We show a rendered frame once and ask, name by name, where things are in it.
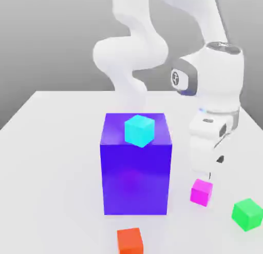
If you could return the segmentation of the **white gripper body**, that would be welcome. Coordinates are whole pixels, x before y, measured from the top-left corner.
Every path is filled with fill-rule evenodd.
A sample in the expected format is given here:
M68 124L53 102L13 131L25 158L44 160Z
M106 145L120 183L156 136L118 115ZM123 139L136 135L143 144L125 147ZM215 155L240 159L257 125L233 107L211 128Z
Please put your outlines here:
M216 163L223 162L221 143L224 139L225 135L213 140L190 134L190 162L195 172L210 174L214 171Z

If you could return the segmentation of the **small cyan cube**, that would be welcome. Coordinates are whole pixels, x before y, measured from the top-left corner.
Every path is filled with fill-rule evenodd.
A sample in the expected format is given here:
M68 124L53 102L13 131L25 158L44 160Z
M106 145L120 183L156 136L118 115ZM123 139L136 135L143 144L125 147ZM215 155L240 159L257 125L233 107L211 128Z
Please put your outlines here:
M155 136L155 120L136 114L124 123L125 142L145 147Z

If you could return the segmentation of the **small green cube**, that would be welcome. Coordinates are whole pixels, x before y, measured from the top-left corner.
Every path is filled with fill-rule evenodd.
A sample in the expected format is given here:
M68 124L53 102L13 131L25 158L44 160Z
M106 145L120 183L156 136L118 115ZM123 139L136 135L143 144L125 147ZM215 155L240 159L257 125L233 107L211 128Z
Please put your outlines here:
M232 219L243 231L249 231L261 225L263 209L252 199L247 198L234 204Z

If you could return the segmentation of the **large blue box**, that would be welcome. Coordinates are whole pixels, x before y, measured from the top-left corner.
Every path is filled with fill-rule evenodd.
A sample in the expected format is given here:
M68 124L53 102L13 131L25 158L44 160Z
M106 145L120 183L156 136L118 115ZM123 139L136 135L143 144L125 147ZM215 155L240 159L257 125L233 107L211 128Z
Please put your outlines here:
M107 113L100 141L105 215L165 215L172 140L164 113L155 120L155 138L140 148L125 141L124 123L132 113Z

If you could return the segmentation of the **small magenta cube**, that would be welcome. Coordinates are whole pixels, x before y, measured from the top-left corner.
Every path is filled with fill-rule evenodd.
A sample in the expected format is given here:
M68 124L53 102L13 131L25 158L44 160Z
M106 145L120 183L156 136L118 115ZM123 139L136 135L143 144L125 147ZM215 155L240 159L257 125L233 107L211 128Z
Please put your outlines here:
M207 207L212 194L213 184L197 179L191 189L190 201Z

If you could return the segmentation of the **small orange cube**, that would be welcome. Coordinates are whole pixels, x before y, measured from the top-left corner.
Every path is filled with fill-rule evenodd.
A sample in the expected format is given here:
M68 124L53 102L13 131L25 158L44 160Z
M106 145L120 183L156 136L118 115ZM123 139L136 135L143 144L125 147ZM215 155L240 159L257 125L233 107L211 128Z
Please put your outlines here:
M117 231L119 254L143 254L144 247L139 228Z

